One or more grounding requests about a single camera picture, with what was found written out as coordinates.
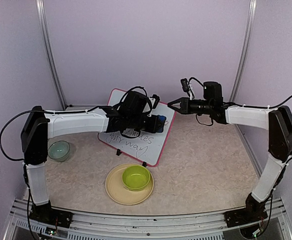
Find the blue whiteboard eraser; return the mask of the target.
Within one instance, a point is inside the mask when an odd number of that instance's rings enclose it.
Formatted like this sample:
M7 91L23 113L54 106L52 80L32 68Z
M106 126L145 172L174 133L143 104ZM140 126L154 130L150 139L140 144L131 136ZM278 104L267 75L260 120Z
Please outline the blue whiteboard eraser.
M158 115L159 118L159 126L158 126L158 133L162 133L164 131L164 125L166 122L166 117L164 115Z

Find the pink framed whiteboard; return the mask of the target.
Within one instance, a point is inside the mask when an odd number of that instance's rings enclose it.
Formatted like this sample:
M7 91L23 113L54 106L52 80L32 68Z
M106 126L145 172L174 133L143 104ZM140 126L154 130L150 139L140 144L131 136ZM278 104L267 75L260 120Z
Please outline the pink framed whiteboard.
M166 117L162 133L142 131L141 134L138 134L128 129L124 134L131 138L123 137L119 132L101 132L97 137L101 142L116 150L119 149L123 154L145 162L150 167L155 167L158 165L166 145L175 118L175 111L170 109L166 103L159 102L152 114Z

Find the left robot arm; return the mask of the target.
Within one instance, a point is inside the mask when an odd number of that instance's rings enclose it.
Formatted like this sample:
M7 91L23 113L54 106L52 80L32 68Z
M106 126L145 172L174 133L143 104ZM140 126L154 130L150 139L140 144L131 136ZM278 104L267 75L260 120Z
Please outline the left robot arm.
M36 214L49 223L56 217L46 187L45 162L49 139L87 132L121 135L128 129L137 133L162 133L166 117L152 113L159 97L129 90L115 105L85 110L52 111L35 106L21 131L24 179Z

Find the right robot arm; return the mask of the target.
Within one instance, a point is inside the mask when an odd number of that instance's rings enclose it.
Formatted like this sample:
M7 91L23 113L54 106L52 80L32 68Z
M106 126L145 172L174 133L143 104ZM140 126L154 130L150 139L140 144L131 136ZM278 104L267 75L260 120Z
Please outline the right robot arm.
M181 79L181 97L168 103L168 107L182 115L207 115L211 123L237 125L264 130L266 158L257 185L246 199L241 217L252 222L260 215L265 202L281 181L285 169L292 160L292 111L287 100L274 106L253 106L225 101L222 86L215 81L201 84L203 98L195 98L189 79Z

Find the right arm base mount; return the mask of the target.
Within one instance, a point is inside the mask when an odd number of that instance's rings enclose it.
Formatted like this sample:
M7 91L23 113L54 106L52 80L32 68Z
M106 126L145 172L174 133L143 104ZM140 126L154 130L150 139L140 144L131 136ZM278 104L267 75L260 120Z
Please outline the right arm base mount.
M225 221L228 228L246 225L266 219L268 214L265 210L248 211L245 208L230 210L224 213Z

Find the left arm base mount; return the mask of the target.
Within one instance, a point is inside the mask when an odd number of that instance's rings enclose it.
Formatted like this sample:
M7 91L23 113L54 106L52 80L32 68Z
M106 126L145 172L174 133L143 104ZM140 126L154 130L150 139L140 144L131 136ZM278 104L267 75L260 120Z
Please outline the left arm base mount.
M52 225L55 227L70 228L73 213L55 209L49 206L32 206L29 214L31 220Z

